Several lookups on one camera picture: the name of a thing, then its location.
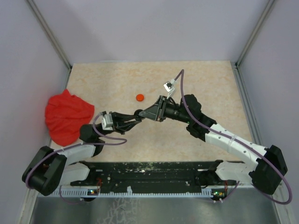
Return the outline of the red crumpled cloth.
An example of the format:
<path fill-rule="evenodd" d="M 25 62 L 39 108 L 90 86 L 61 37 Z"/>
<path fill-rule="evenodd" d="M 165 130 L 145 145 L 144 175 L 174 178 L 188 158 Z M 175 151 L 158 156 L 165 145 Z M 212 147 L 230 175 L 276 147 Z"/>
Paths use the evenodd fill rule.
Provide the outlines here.
<path fill-rule="evenodd" d="M 89 124 L 95 108 L 65 89 L 52 96 L 45 107 L 45 124 L 52 140 L 60 146 L 68 146 L 79 138 L 82 125 Z"/>

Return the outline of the aluminium corner post right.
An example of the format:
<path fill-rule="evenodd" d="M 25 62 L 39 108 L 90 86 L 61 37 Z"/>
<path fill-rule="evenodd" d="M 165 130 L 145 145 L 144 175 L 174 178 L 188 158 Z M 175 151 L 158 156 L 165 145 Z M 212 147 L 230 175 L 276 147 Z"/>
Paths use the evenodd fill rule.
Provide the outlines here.
<path fill-rule="evenodd" d="M 237 61 L 235 62 L 235 67 L 238 69 L 242 65 L 244 59 L 246 58 L 247 54 L 249 53 L 250 49 L 252 48 L 256 38 L 258 37 L 263 25 L 265 24 L 266 20 L 270 16 L 273 8 L 275 7 L 276 0 L 268 0 L 265 8 L 263 9 L 254 29 L 252 30 L 240 56 L 238 57 Z"/>

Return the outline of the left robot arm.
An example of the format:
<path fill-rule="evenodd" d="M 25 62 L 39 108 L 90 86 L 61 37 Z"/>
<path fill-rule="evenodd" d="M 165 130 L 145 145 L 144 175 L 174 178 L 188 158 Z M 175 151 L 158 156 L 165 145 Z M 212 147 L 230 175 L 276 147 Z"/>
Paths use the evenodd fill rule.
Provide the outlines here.
<path fill-rule="evenodd" d="M 134 114 L 101 112 L 91 124 L 84 124 L 79 130 L 80 143 L 54 150 L 41 147 L 22 175 L 22 181 L 29 189 L 48 196 L 58 187 L 83 181 L 92 185 L 97 180 L 95 168 L 86 163 L 87 158 L 97 156 L 107 144 L 103 138 L 116 132 L 125 134 L 142 121 L 140 110 Z"/>

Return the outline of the aluminium corner post left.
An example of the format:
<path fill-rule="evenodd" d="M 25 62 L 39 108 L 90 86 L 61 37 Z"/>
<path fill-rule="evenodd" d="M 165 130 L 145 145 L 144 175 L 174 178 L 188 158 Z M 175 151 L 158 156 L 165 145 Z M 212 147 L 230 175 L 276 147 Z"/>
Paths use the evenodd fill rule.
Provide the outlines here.
<path fill-rule="evenodd" d="M 65 51 L 63 50 L 63 47 L 59 43 L 58 39 L 55 37 L 52 29 L 48 25 L 46 19 L 44 18 L 43 14 L 41 13 L 40 9 L 38 8 L 37 4 L 34 0 L 25 0 L 28 7 L 30 8 L 33 16 L 35 16 L 37 22 L 39 23 L 40 27 L 42 28 L 43 32 L 45 33 L 48 41 L 51 43 L 52 47 L 54 48 L 56 54 L 61 59 L 61 61 L 64 63 L 68 71 L 71 71 L 72 65 L 68 59 L 68 56 L 66 55 Z"/>

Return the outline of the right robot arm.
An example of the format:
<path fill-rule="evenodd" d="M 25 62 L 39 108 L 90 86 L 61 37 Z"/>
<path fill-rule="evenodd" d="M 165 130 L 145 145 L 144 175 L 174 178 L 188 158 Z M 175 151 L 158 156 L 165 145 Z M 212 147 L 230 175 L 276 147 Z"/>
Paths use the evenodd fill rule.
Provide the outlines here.
<path fill-rule="evenodd" d="M 155 104 L 139 112 L 139 116 L 162 122 L 166 118 L 187 123 L 191 136 L 220 147 L 238 157 L 239 163 L 216 161 L 210 168 L 209 181 L 215 185 L 225 180 L 251 183 L 259 191 L 273 195 L 288 169 L 282 151 L 246 141 L 232 134 L 201 111 L 201 104 L 192 94 L 179 104 L 160 96 Z"/>

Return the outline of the aluminium corner post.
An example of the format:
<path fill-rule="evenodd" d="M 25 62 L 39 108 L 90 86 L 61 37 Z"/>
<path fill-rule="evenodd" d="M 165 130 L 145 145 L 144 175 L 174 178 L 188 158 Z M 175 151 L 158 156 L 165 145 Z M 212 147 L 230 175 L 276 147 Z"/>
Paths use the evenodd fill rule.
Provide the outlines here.
<path fill-rule="evenodd" d="M 61 61 L 64 63 L 68 71 L 71 71 L 72 65 L 68 59 L 68 56 L 66 55 L 65 51 L 63 50 L 63 47 L 59 43 L 58 39 L 55 37 L 52 29 L 48 25 L 46 19 L 44 18 L 43 14 L 41 13 L 40 9 L 38 8 L 37 4 L 34 0 L 25 0 L 28 7 L 30 8 L 33 16 L 35 16 L 37 22 L 39 23 L 40 27 L 42 28 L 43 32 L 45 33 L 48 41 L 51 43 L 52 47 L 54 48 L 56 54 L 61 59 Z"/>
<path fill-rule="evenodd" d="M 237 61 L 235 62 L 235 67 L 238 69 L 242 65 L 244 59 L 246 58 L 247 54 L 249 53 L 250 49 L 252 48 L 256 38 L 258 37 L 263 25 L 265 24 L 266 20 L 270 16 L 273 8 L 275 7 L 276 0 L 268 0 L 265 8 L 263 9 L 254 29 L 252 30 L 240 56 L 238 57 Z"/>

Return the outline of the aluminium side rail right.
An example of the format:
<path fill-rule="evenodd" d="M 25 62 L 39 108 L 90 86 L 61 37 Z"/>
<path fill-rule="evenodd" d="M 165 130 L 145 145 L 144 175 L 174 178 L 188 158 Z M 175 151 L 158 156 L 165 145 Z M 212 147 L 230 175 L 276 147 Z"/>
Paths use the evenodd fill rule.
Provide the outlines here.
<path fill-rule="evenodd" d="M 252 141 L 238 140 L 238 144 L 246 149 L 251 165 L 249 169 L 249 178 L 254 187 L 259 191 L 272 195 L 276 188 L 280 185 L 287 167 L 282 155 L 282 151 L 275 145 L 270 147 L 262 146 L 257 121 L 255 119 L 247 90 L 244 85 L 243 78 L 239 69 L 232 65 L 234 77 L 237 83 L 239 93 L 241 95 L 242 104 L 247 117 Z"/>

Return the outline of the black round charging case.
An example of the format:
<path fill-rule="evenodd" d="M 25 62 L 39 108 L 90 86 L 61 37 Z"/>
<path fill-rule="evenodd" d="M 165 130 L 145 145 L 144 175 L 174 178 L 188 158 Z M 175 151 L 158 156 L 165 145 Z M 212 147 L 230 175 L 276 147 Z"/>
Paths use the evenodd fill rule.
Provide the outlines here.
<path fill-rule="evenodd" d="M 144 117 L 140 116 L 140 112 L 142 112 L 142 109 L 138 109 L 134 112 L 134 116 L 135 116 L 135 120 L 136 121 L 142 121 L 144 119 Z"/>

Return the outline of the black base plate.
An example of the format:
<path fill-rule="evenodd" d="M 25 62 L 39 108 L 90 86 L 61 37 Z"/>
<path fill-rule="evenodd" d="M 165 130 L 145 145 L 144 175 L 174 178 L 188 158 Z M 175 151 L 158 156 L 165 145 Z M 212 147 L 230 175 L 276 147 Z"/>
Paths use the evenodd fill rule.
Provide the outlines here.
<path fill-rule="evenodd" d="M 209 168 L 211 162 L 84 162 L 89 169 L 85 180 L 71 186 L 95 186 L 103 194 L 132 192 L 147 196 L 199 195 L 208 187 L 214 200 L 225 198 L 236 181 L 223 181 Z"/>

